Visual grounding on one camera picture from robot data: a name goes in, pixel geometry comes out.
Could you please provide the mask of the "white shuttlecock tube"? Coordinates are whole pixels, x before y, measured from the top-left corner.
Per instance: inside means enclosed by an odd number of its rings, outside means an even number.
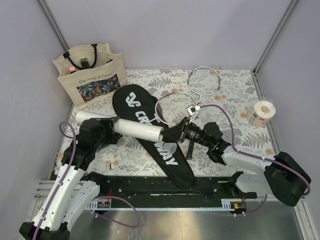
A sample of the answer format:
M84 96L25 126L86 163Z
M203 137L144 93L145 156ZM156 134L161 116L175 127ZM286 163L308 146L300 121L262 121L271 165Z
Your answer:
M135 122L119 117L108 117L105 115L80 110L75 115L75 121L80 126L85 120L96 119L98 121L113 121L114 132L137 139L147 140L155 143L162 141L161 132L164 130L161 126Z

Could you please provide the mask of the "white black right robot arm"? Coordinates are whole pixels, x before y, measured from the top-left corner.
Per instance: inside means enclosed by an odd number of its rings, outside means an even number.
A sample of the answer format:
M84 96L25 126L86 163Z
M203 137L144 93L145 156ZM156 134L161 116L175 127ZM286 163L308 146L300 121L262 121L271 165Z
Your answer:
M209 122L203 128L190 123L187 118L161 132L165 143L189 140L207 147L207 155L218 164L235 166L247 172L235 174L228 184L228 194L239 198L244 193L272 195L281 203L294 207L302 196L311 191L311 178L286 152L279 152L273 158L236 149L223 139L216 122Z

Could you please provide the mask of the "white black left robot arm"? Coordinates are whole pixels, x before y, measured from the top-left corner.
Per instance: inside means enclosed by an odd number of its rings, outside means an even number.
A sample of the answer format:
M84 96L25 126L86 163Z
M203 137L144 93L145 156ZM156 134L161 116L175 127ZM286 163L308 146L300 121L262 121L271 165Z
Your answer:
M116 144L117 117L84 120L63 154L56 180L39 212L22 223L19 233L26 240L67 240L78 217L95 197L107 195L109 186L97 177L86 177L96 152Z

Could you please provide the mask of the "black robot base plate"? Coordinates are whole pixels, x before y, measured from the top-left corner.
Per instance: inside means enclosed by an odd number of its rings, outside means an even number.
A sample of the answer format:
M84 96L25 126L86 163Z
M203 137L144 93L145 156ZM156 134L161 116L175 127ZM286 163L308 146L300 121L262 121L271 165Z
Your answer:
M82 211L235 211L233 203L256 199L255 192L244 193L231 177L197 177L182 189L164 176L107 176L70 169L60 172L47 196L50 216Z

